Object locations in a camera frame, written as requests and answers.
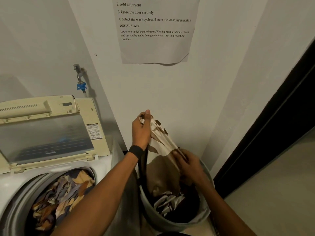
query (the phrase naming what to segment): black wristband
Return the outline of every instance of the black wristband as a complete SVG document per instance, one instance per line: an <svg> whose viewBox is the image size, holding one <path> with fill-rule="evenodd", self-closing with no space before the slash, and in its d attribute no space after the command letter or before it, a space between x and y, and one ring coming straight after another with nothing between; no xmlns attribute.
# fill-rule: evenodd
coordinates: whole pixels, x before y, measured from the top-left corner
<svg viewBox="0 0 315 236"><path fill-rule="evenodd" d="M144 150L142 150L141 147L135 145L130 147L129 152L133 153L138 159L140 159L144 154Z"/></svg>

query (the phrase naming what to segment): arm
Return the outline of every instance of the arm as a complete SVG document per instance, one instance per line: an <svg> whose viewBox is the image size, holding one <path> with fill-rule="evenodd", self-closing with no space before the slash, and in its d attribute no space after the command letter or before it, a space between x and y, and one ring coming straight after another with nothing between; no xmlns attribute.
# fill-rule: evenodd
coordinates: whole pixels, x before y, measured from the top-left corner
<svg viewBox="0 0 315 236"><path fill-rule="evenodd" d="M179 166L183 173L192 179L204 195L213 217L216 220L220 235L255 236L256 234L217 193L212 182L204 173L199 158L187 150L181 149L181 151L187 156L188 163L174 151Z"/></svg>
<svg viewBox="0 0 315 236"><path fill-rule="evenodd" d="M144 125L140 123L139 117L132 123L133 145L140 146L143 150L146 149L151 137L149 110L145 113L145 119ZM115 217L124 188L137 162L138 158L128 152L124 159L73 208L54 230L52 236L103 235Z"/></svg>

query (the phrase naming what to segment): bucket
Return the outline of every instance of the bucket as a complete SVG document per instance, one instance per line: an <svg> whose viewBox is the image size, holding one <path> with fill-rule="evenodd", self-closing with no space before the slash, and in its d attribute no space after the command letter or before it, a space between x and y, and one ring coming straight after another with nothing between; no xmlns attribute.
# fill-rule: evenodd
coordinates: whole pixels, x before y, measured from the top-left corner
<svg viewBox="0 0 315 236"><path fill-rule="evenodd" d="M213 183L213 180L211 179L210 172L208 168L205 166L205 164L200 160L201 166L203 167L204 172L206 175L209 177L210 181ZM192 219L188 223L175 223L171 222L167 219L165 219L163 216L161 216L150 204L148 201L146 194L145 194L145 189L142 187L142 185L139 186L140 188L140 198L142 202L142 213L147 220L147 222L154 228L155 230L161 232L161 233L166 233L166 232L182 232L186 228L194 226L200 222L203 222L204 220L207 219L207 217L210 214L210 209L207 205L206 199L204 196L199 193L199 198L200 198L200 206L199 206L199 211L197 216Z"/></svg>

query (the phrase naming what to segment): top-loading washing machine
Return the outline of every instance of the top-loading washing machine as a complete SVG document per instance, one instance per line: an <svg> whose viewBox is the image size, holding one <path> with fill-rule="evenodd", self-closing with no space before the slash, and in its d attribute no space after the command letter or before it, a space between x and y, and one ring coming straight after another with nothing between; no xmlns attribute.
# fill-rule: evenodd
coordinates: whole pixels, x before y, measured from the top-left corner
<svg viewBox="0 0 315 236"><path fill-rule="evenodd" d="M84 169L100 182L124 154L104 135L93 100L71 95L0 103L0 235L31 235L34 201L58 177ZM136 176L131 175L105 235L140 235Z"/></svg>

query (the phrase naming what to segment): washing machine lid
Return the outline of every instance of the washing machine lid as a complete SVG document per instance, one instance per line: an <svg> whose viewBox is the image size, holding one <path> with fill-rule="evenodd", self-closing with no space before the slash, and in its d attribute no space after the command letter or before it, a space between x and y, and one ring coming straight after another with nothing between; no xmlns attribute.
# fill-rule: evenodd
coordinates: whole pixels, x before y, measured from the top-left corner
<svg viewBox="0 0 315 236"><path fill-rule="evenodd" d="M91 98L64 95L0 103L0 174L110 154Z"/></svg>

